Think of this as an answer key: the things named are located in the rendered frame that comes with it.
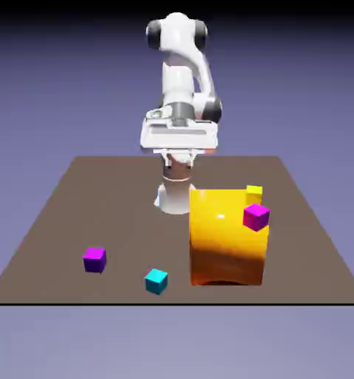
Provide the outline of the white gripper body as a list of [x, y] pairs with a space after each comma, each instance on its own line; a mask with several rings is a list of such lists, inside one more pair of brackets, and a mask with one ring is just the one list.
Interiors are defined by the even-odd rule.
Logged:
[[171, 118], [144, 119], [140, 145], [145, 150], [214, 150], [218, 146], [218, 125], [211, 121], [187, 120], [174, 126]]

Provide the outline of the small purple cube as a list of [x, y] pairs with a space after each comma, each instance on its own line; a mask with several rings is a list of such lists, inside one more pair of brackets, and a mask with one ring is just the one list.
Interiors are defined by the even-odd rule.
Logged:
[[86, 272], [103, 273], [107, 263], [106, 249], [90, 246], [84, 253], [84, 269]]

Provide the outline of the small magenta cube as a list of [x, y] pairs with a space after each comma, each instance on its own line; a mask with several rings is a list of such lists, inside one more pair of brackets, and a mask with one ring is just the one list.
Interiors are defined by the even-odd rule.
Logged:
[[243, 225], [258, 232], [269, 224], [270, 209], [260, 204], [251, 204], [244, 208]]

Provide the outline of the large orange box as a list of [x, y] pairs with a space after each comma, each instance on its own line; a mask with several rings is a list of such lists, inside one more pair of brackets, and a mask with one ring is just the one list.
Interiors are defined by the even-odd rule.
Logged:
[[259, 286], [270, 227], [258, 232], [243, 225], [246, 188], [192, 189], [189, 237], [193, 286]]

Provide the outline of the small cyan cube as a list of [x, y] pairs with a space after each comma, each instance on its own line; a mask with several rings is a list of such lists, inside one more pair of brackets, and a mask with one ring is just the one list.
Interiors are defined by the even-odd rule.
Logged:
[[153, 268], [144, 277], [144, 283], [148, 292], [160, 295], [167, 288], [168, 273]]

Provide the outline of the small yellow cube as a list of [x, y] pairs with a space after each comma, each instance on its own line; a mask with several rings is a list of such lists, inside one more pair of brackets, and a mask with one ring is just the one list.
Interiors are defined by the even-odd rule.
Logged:
[[246, 186], [246, 202], [247, 205], [261, 204], [263, 195], [263, 187], [256, 185]]

